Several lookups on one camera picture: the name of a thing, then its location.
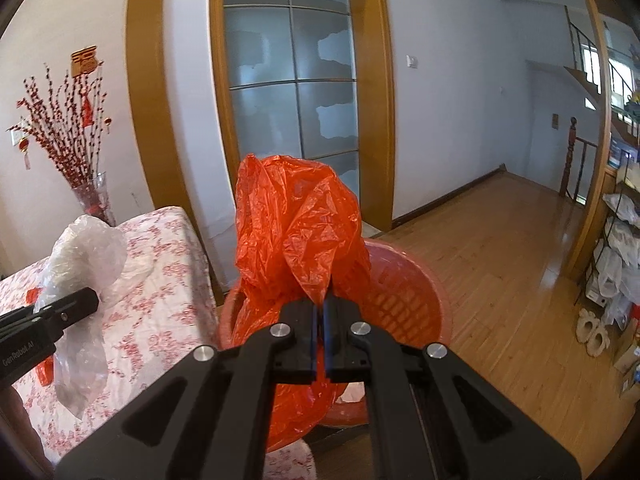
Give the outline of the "frosted glass door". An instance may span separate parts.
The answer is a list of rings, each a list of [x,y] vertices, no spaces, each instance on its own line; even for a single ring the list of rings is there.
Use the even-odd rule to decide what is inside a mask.
[[[349,0],[224,0],[228,77],[242,156],[330,166],[359,191]]]

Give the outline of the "wooden stair railing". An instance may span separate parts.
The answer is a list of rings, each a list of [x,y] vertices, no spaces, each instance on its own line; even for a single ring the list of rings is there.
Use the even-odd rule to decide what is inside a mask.
[[[582,194],[587,155],[597,151],[598,144],[578,136],[577,118],[570,118],[566,154],[560,182],[559,196],[568,198],[573,203],[586,206],[587,194]]]

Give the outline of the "orange lined laundry basket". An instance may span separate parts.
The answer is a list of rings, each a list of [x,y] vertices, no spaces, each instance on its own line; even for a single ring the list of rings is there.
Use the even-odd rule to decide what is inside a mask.
[[[403,250],[382,242],[364,240],[370,256],[371,281],[364,310],[376,326],[387,330],[401,344],[423,348],[432,342],[449,346],[452,315],[446,292],[435,273]],[[232,333],[245,297],[239,285],[232,287],[219,309],[218,334],[223,349],[233,346]],[[368,422],[367,403],[346,401],[344,394],[329,409],[320,425],[346,428]]]

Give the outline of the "glass vase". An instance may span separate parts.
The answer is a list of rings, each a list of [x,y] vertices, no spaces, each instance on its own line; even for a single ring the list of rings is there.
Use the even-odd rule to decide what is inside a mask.
[[[99,218],[109,226],[116,226],[107,193],[106,172],[99,172],[96,177],[73,188],[84,214]]]

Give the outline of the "clear white plastic bag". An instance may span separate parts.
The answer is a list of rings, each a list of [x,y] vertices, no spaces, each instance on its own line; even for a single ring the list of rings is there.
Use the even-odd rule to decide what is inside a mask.
[[[75,417],[106,387],[104,318],[149,277],[152,266],[151,256],[128,254],[124,232],[93,216],[78,217],[55,242],[35,311],[63,309],[56,316],[62,335],[53,353],[53,387]]]

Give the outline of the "large orange plastic bag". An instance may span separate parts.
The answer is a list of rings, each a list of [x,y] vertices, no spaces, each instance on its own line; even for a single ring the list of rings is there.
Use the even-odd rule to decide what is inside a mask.
[[[334,170],[285,155],[241,162],[235,187],[239,291],[232,344],[277,322],[281,308],[332,290],[363,304],[371,263],[356,195]]]

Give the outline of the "knotted orange plastic bag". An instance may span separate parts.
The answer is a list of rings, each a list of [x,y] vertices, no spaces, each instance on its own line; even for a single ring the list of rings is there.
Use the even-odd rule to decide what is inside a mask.
[[[40,287],[30,288],[26,292],[25,299],[28,304],[34,304],[39,298],[41,292]],[[46,337],[42,330],[37,334],[37,354],[41,360],[35,367],[38,382],[41,387],[50,386],[54,378],[53,370],[53,350],[50,349],[51,341]]]

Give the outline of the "floral pink tablecloth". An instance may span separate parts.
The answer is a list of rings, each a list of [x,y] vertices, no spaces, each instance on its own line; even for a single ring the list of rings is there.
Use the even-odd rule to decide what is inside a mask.
[[[143,389],[200,344],[218,346],[208,262],[186,213],[165,207],[122,223],[134,280],[103,315],[106,385],[76,418],[52,386],[29,372],[13,386],[20,433],[48,465],[88,438]]]

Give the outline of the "red berry branches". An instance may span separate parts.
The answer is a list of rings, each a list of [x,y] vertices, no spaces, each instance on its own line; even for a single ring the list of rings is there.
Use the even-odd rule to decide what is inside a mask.
[[[26,142],[37,143],[71,188],[96,180],[103,138],[111,130],[103,64],[91,73],[66,74],[60,84],[46,67],[44,83],[31,76],[23,80],[23,90],[15,104],[20,118],[6,129],[20,136],[18,148],[26,151]]]

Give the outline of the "white slippers pair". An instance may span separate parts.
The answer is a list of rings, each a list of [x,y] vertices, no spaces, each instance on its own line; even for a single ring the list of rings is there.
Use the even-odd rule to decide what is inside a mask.
[[[578,313],[575,336],[577,341],[585,346],[588,356],[592,358],[602,356],[611,344],[606,326],[600,318],[587,309],[582,309]]]

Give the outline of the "metal storage rack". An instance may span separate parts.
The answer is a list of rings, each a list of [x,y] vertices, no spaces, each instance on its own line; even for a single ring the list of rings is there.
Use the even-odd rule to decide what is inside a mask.
[[[639,163],[625,156],[611,192],[602,195],[605,219],[582,282],[583,308],[612,333],[622,333],[621,352],[638,358],[639,338]]]

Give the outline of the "red hanging ornament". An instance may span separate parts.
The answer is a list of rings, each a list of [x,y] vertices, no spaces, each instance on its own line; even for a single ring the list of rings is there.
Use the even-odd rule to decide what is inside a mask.
[[[96,58],[96,46],[85,47],[70,55],[70,74],[76,78],[94,72],[100,62]]]

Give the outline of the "white wall socket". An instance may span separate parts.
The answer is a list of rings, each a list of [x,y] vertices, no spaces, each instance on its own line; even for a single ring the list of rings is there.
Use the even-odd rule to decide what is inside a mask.
[[[18,130],[11,130],[10,135],[13,146],[17,146],[17,144],[19,144],[20,141],[24,138],[24,133]]]

